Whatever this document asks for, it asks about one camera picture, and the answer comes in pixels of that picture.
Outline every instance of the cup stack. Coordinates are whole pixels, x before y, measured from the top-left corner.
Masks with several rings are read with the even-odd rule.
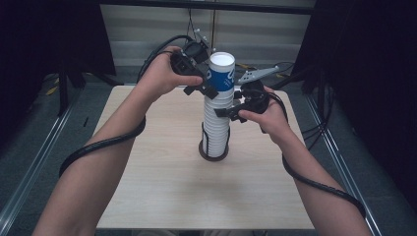
[[[210,56],[208,82],[216,88],[218,96],[205,96],[205,119],[202,126],[200,154],[210,161],[223,159],[228,152],[230,137],[229,118],[217,117],[214,109],[230,108],[234,93],[234,57],[226,52],[216,52]]]

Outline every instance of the black cable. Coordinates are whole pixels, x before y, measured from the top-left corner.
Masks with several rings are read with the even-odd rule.
[[[310,129],[308,129],[308,130],[302,131],[302,132],[301,132],[301,134],[307,134],[307,133],[310,133],[310,132],[312,132],[312,131],[316,130],[317,128],[321,127],[323,124],[324,124],[324,123],[322,122],[322,123],[320,123],[319,125],[317,125],[317,126],[315,126],[315,127],[313,127],[313,128],[310,128]]]
[[[307,179],[304,176],[299,175],[297,172],[295,172],[288,164],[288,162],[286,161],[285,157],[282,157],[282,163],[283,166],[285,168],[285,170],[288,172],[289,175],[291,175],[294,179],[307,184],[311,187],[314,187],[316,189],[320,189],[322,191],[328,192],[330,194],[336,195],[340,198],[343,198],[347,201],[349,201],[350,203],[352,203],[353,205],[355,205],[359,212],[362,214],[362,217],[366,217],[366,211],[364,206],[361,204],[361,202],[359,202],[357,199],[355,199],[354,197],[352,197],[351,195],[347,194],[346,192],[343,192],[341,190],[335,189],[334,187],[328,186],[328,185],[324,185],[321,183],[318,183],[316,181]]]
[[[319,124],[318,126],[316,126],[316,128],[320,128],[319,132],[315,132],[313,135],[309,136],[308,138],[305,138],[304,140],[308,140],[310,138],[312,138],[314,135],[316,135],[317,133],[319,133],[317,135],[317,137],[314,139],[314,141],[312,142],[312,144],[308,147],[308,150],[311,150],[313,148],[313,146],[317,143],[317,141],[319,140],[320,136],[323,135],[323,133],[326,131],[326,127],[328,126],[328,121],[330,120],[330,115],[332,112],[332,108],[333,108],[333,104],[334,104],[334,92],[330,90],[330,87],[328,87],[328,114],[325,117],[325,120]]]
[[[296,74],[292,74],[290,77],[286,78],[285,80],[282,80],[281,82],[269,86],[271,89],[274,90],[278,90],[283,88],[284,86],[288,85],[291,82],[297,82],[300,79],[302,79],[305,75],[307,75],[310,71],[312,71],[313,69],[315,69],[315,66],[308,66],[306,68],[304,68],[302,71],[296,73]]]
[[[189,17],[189,20],[188,20],[188,26],[187,26],[187,35],[191,27],[191,30],[193,30],[193,34],[194,34],[194,40],[197,40],[196,32],[194,30],[194,25],[193,25],[193,18],[191,17],[191,9],[188,9],[188,17]]]
[[[173,42],[173,41],[175,41],[175,40],[177,40],[177,39],[180,39],[180,38],[184,38],[184,39],[186,39],[187,41],[192,41],[193,39],[190,37],[190,36],[188,36],[188,35],[176,35],[176,36],[173,36],[173,37],[171,37],[171,38],[169,38],[168,40],[166,40],[166,41],[164,41],[163,43],[161,43],[151,54],[150,54],[150,56],[148,57],[148,59],[147,60],[145,60],[145,62],[144,62],[144,65],[142,66],[142,68],[141,68],[141,70],[139,71],[139,74],[138,74],[138,79],[137,79],[137,82],[141,79],[141,77],[144,75],[144,73],[145,73],[145,71],[148,69],[148,67],[149,67],[149,65],[150,65],[150,63],[153,61],[153,59],[155,59],[155,57],[158,55],[158,52],[160,51],[160,50],[162,50],[163,48],[165,48],[169,43],[171,43],[171,42]]]
[[[279,98],[279,96],[278,96],[278,95],[276,95],[276,94],[275,94],[275,93],[273,93],[273,92],[268,92],[268,94],[269,94],[269,96],[270,96],[272,99],[274,99],[274,100],[275,100],[275,101],[279,104],[279,106],[281,107],[281,109],[282,109],[282,111],[283,111],[283,113],[284,113],[284,117],[285,117],[285,119],[286,119],[286,120],[287,120],[287,122],[288,122],[287,112],[286,112],[286,109],[285,109],[285,106],[284,106],[284,104],[283,104],[282,100]],[[333,195],[335,195],[335,196],[338,196],[338,197],[340,197],[340,198],[342,198],[342,199],[345,199],[345,200],[349,201],[350,203],[352,203],[353,205],[355,205],[355,206],[358,208],[359,212],[362,214],[362,216],[363,216],[364,218],[366,217],[366,211],[365,211],[364,206],[361,204],[361,202],[359,202],[357,199],[355,199],[355,198],[354,198],[354,197],[352,197],[351,195],[349,195],[349,194],[347,194],[346,192],[343,192],[343,191],[341,191],[341,190],[335,189],[334,187],[324,185],[324,184],[322,184],[322,183],[316,182],[316,181],[314,181],[314,180],[308,179],[308,178],[306,178],[306,177],[304,177],[304,176],[302,176],[302,175],[298,174],[297,172],[295,172],[295,171],[291,168],[291,166],[289,166],[288,162],[287,162],[287,161],[286,161],[286,159],[285,159],[284,154],[282,154],[282,163],[283,163],[283,166],[284,166],[285,170],[286,170],[286,171],[288,172],[288,174],[289,174],[291,177],[293,177],[294,179],[296,179],[296,180],[298,180],[298,181],[300,181],[300,182],[302,182],[302,183],[304,183],[304,184],[307,184],[307,185],[309,185],[309,186],[311,186],[311,187],[314,187],[314,188],[316,188],[316,189],[319,189],[319,190],[325,191],[325,192],[327,192],[327,193],[333,194]]]
[[[323,129],[319,129],[317,130],[315,133],[313,133],[312,135],[304,138],[304,141],[310,140],[311,138],[313,138],[317,133],[321,132]]]
[[[72,164],[74,161],[80,159],[81,157],[85,156],[88,153],[91,153],[95,150],[106,148],[109,146],[117,145],[122,142],[125,142],[127,140],[133,139],[134,137],[138,136],[145,128],[145,125],[147,124],[147,119],[144,117],[141,124],[138,125],[133,131],[121,135],[115,138],[99,141],[93,144],[90,144],[85,147],[81,147],[80,149],[74,151],[72,154],[70,154],[64,162],[61,164],[61,168],[59,169],[59,177],[62,176],[62,174],[65,172],[65,170]]]

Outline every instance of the white wall panel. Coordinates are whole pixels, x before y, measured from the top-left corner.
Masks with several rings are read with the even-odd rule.
[[[224,2],[298,7],[315,4],[315,0]],[[141,65],[161,42],[187,33],[189,23],[186,9],[102,5],[101,12],[116,66]],[[310,16],[193,9],[192,19],[217,50],[234,54],[238,62],[272,64],[295,61]]]

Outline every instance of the blue cup label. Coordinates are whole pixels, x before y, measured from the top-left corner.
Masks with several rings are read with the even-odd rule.
[[[229,72],[217,72],[208,69],[208,83],[217,91],[227,91],[234,87],[234,69]]]

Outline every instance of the person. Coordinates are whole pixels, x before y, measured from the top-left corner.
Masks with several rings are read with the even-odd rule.
[[[169,52],[179,49],[168,46],[166,52],[150,63],[131,93],[86,145],[132,131],[162,95],[178,86],[197,86],[203,81],[200,77],[180,76],[172,71]],[[342,190],[291,131],[276,101],[271,99],[263,114],[241,110],[239,115],[259,123],[296,172]],[[93,151],[70,165],[57,182],[33,235],[94,235],[122,177],[133,143],[131,139]],[[295,184],[320,235],[371,235],[354,205],[297,180]]]

